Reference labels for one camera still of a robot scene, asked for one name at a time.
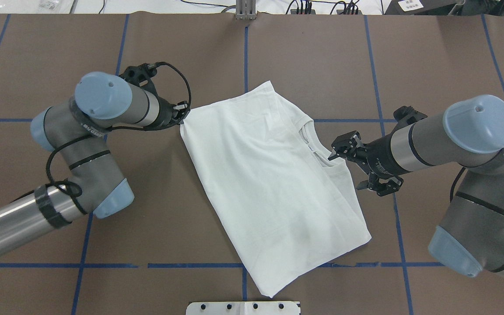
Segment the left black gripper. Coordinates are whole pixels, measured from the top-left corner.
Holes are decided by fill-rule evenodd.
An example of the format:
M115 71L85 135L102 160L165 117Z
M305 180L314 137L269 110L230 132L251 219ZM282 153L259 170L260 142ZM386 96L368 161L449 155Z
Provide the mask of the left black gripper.
M138 66L128 66L120 78L142 89L148 98L148 111L135 125L141 126L142 131L160 131L183 124L184 119L191 110L191 102L182 101L172 104L158 95L152 78L156 76L157 69L167 66L176 73L180 71L170 63L144 63Z

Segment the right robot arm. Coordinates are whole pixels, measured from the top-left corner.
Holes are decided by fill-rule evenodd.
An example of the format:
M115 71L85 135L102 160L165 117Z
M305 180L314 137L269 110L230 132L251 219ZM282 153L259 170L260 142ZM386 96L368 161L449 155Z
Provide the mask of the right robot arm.
M363 143L358 131L338 136L329 160L342 158L368 179L357 190L397 192L402 175L448 163L462 169L428 251L466 277L486 270L504 278L504 100L480 95L428 117L412 106L394 112L385 136Z

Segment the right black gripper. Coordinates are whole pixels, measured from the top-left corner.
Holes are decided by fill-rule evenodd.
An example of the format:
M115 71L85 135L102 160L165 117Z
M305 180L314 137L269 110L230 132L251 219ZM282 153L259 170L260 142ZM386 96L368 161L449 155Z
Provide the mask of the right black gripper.
M404 183L400 177L409 173L399 164L399 159L392 153L392 138L399 131L409 132L410 128L428 116L412 106L401 106L393 113L396 126L389 134L370 143L363 143L358 131L342 134L332 142L332 151L328 161L337 158L346 159L358 165L367 174L368 179L361 181L356 190L369 190L378 196L397 192Z

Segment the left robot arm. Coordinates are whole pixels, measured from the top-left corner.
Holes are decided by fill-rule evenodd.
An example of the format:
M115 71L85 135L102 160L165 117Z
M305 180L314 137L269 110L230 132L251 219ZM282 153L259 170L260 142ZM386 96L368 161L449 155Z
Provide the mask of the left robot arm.
M152 81L168 62L128 66L121 74L90 72L60 105L30 124L33 140L50 152L47 183L0 208L0 256L84 215L106 218L128 207L134 193L116 163L106 134L115 130L160 131L182 124L192 97L173 104L160 97Z

